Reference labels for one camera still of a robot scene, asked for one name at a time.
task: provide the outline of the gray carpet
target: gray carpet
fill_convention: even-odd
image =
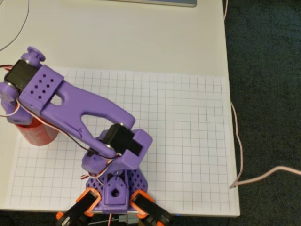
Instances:
[[[241,179],[277,165],[301,169],[300,1],[230,0],[225,24],[231,98],[245,150]],[[286,172],[241,186],[241,216],[231,218],[229,226],[301,225],[300,188],[301,177]],[[52,226],[55,217],[4,211],[0,216],[10,216],[18,226]],[[177,217],[174,225],[227,223],[227,218]],[[10,225],[0,217],[0,226]]]

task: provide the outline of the purple base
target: purple base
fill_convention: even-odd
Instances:
[[[147,181],[140,171],[140,169],[135,170],[127,170],[127,176],[128,176],[128,184],[129,184],[129,197],[132,196],[132,194],[137,190],[143,190],[144,192],[147,191]],[[102,183],[105,182],[105,175],[98,178]],[[92,187],[96,189],[100,195],[102,196],[102,199],[100,202],[96,205],[94,210],[107,212],[108,210],[103,208],[103,187],[104,185],[101,185],[96,179],[90,178],[86,183],[86,188]],[[129,206],[128,211],[133,211],[134,209]]]

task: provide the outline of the grid paper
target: grid paper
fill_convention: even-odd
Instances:
[[[238,215],[224,78],[128,71],[54,68],[71,84],[118,104],[135,118],[134,129],[153,137],[140,164],[148,193],[173,214]],[[54,98],[54,104],[60,104]],[[96,137],[108,120],[82,117]],[[84,191],[84,151],[59,134],[46,146],[17,138],[7,207],[67,210]]]

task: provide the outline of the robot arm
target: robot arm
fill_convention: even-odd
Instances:
[[[15,111],[17,104],[21,106],[8,117],[8,122],[30,125],[38,118],[90,147],[83,157],[82,168],[90,176],[86,188],[90,193],[93,189],[96,195],[85,203],[86,206],[93,203],[93,208],[103,213],[125,213],[140,205],[140,211],[152,212],[151,208],[141,205],[144,202],[142,193],[136,193],[147,191],[139,164],[152,143],[151,136],[142,129],[131,130],[135,118],[130,113],[106,98],[66,82],[62,75],[40,63],[44,60],[41,52],[29,47],[28,53],[21,56],[0,83],[1,105],[6,112]],[[62,99],[59,106],[51,103],[55,95]],[[93,137],[81,120],[83,115],[103,117],[113,125],[99,137]],[[139,198],[130,200],[133,194]],[[155,221],[169,225],[161,215],[154,217]],[[146,222],[154,225],[155,221],[151,217]]]

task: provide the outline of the red cylinder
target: red cylinder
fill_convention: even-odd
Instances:
[[[26,140],[36,146],[50,144],[58,134],[58,130],[41,123],[36,118],[32,119],[32,123],[30,125],[16,126]]]

